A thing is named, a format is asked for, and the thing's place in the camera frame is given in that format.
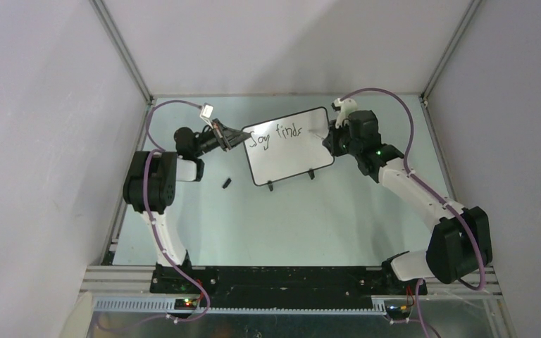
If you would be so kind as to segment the black marker cap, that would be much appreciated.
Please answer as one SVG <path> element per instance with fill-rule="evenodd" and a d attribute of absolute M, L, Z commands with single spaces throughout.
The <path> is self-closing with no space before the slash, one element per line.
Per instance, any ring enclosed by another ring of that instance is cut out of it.
<path fill-rule="evenodd" d="M 222 185 L 222 188 L 223 189 L 226 189 L 230 183 L 232 182 L 231 178 L 229 177 L 226 181 L 224 181 L 223 185 Z"/>

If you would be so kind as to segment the black framed whiteboard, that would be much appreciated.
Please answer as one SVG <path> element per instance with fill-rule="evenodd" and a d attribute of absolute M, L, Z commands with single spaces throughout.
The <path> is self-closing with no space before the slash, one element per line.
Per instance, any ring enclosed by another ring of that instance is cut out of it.
<path fill-rule="evenodd" d="M 334 156 L 312 135 L 327 137 L 328 125 L 326 108 L 318 107 L 243 127 L 251 134 L 244 149 L 254 185 L 261 187 L 269 180 L 274 183 L 332 165 Z"/>

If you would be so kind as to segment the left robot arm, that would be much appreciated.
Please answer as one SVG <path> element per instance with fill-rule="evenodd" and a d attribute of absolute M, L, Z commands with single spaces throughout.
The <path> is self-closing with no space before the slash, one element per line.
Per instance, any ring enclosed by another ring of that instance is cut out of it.
<path fill-rule="evenodd" d="M 179 182 L 199 182 L 204 176 L 201 159 L 215 149 L 230 151 L 245 143 L 251 134 L 214 119 L 200 132 L 181 127 L 174 134 L 175 150 L 136 151 L 123 184 L 125 203 L 139 213 L 152 233 L 156 262 L 174 267 L 167 278 L 177 293 L 193 288 L 194 273 L 182 265 L 189 260 L 187 248 L 171 219 L 171 206 Z"/>

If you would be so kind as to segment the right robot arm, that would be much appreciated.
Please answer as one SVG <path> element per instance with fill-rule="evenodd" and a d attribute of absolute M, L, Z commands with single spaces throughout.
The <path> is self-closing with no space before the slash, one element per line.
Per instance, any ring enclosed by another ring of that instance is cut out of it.
<path fill-rule="evenodd" d="M 431 237 L 427 249 L 405 252 L 384 261 L 384 290 L 402 293 L 410 280 L 435 278 L 444 284 L 492 262 L 487 213 L 467 208 L 438 194 L 406 163 L 404 154 L 382 141 L 372 111 L 354 111 L 343 121 L 331 120 L 323 146 L 334 156 L 353 156 L 358 169 L 406 202 L 420 216 Z"/>

